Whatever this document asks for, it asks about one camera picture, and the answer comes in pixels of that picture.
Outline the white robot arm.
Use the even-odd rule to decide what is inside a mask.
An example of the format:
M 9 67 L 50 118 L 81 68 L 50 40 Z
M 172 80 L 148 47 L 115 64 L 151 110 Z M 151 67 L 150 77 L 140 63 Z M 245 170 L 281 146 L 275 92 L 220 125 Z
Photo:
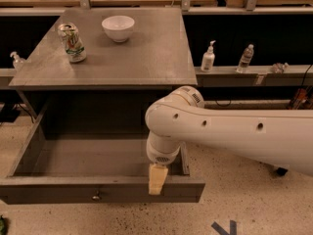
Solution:
M 149 193 L 158 195 L 184 142 L 225 149 L 238 156 L 313 175 L 310 110 L 209 110 L 201 93 L 182 86 L 149 106 Z

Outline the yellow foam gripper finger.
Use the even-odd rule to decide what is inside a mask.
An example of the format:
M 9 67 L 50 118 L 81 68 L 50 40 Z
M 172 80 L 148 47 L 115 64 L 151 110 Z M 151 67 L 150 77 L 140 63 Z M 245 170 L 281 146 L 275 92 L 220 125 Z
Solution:
M 159 195 L 165 179 L 168 174 L 168 168 L 165 165 L 150 164 L 149 167 L 149 194 Z

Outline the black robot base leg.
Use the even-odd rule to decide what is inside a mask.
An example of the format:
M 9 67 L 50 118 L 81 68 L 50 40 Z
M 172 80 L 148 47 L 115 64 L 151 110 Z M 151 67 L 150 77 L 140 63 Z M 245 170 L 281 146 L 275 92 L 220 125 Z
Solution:
M 288 170 L 285 169 L 285 168 L 282 168 L 282 167 L 278 167 L 278 168 L 276 169 L 276 173 L 277 173 L 279 176 L 285 176 L 287 172 L 288 172 Z

